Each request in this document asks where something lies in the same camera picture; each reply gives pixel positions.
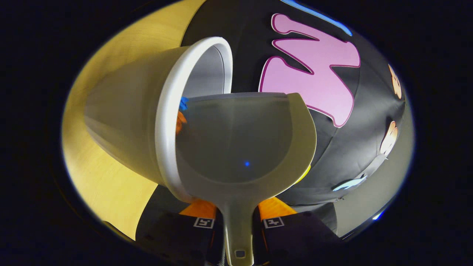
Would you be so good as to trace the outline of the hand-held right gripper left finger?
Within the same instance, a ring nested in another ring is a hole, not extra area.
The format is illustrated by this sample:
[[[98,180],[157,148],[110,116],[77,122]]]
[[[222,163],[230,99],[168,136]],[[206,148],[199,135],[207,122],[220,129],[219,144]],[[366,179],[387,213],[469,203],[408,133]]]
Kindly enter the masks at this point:
[[[223,217],[202,200],[177,210],[146,207],[137,225],[137,245],[173,266],[223,266]]]

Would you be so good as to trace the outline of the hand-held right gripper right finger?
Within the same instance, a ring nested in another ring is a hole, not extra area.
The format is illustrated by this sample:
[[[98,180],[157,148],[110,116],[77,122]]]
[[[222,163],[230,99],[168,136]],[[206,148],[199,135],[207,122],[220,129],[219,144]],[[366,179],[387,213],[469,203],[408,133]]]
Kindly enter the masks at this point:
[[[342,249],[332,202],[289,206],[275,197],[253,214],[256,266],[319,266]]]

